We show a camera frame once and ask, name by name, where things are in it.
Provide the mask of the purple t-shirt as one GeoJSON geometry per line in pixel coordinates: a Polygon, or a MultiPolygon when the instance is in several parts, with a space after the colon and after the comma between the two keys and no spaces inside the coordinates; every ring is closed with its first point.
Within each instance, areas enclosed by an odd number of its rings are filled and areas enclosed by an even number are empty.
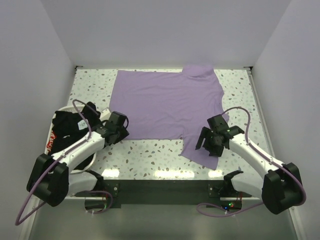
{"type": "Polygon", "coordinates": [[[129,120],[129,140],[183,140],[181,155],[215,170],[218,158],[196,149],[202,127],[223,110],[224,90],[214,68],[187,65],[181,72],[119,70],[109,109],[129,120]]]}

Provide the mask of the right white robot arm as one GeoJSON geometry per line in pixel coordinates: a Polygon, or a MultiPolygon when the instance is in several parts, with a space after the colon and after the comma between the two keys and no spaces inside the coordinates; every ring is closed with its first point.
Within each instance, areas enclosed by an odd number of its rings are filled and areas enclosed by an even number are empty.
{"type": "Polygon", "coordinates": [[[249,194],[262,200],[273,214],[277,215],[293,206],[306,201],[299,168],[291,163],[283,163],[263,151],[248,137],[248,130],[239,126],[229,126],[219,114],[207,119],[208,126],[203,127],[196,150],[204,148],[211,157],[221,157],[228,149],[244,159],[261,177],[260,182],[245,183],[236,176],[243,170],[235,170],[223,177],[219,186],[210,190],[219,197],[236,197],[239,193],[249,194]]]}

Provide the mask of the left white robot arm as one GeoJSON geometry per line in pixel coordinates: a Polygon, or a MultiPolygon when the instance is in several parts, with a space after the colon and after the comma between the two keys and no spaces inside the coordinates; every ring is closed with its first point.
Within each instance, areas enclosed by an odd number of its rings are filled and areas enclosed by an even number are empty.
{"type": "Polygon", "coordinates": [[[53,154],[37,157],[26,185],[27,191],[52,207],[67,196],[104,189],[104,178],[92,170],[73,173],[73,170],[91,155],[125,139],[129,132],[126,115],[113,111],[107,120],[89,129],[89,132],[69,147],[53,154]]]}

